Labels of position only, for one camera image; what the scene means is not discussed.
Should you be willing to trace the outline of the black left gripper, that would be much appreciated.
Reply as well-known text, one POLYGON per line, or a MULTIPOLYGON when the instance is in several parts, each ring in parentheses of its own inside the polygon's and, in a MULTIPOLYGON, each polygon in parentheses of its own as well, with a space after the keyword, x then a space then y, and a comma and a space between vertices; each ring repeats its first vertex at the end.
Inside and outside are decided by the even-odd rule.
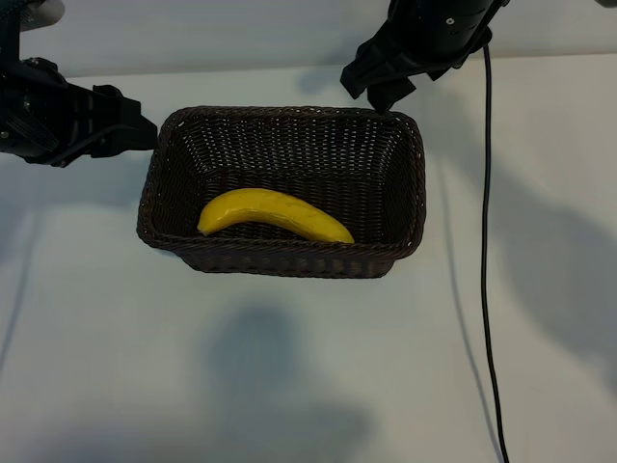
POLYGON ((87 89, 69 84, 44 59, 1 60, 1 151, 28 163, 65 167, 94 143, 96 121, 112 132, 91 149, 91 158, 152 150, 157 127, 139 101, 111 85, 87 89))

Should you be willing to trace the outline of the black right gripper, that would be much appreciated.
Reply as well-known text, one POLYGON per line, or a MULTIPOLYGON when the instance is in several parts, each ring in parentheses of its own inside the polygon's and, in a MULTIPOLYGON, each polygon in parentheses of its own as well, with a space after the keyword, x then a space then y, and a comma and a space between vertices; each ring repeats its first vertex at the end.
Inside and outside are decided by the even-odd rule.
POLYGON ((447 56, 422 56, 404 45, 390 28, 380 30, 382 42, 365 42, 355 59, 340 76, 340 83, 350 97, 357 99, 367 90, 367 99, 379 114, 412 94, 416 86, 408 78, 422 73, 443 75, 450 68, 460 68, 468 56, 482 47, 482 29, 476 29, 469 40, 455 53, 447 56))

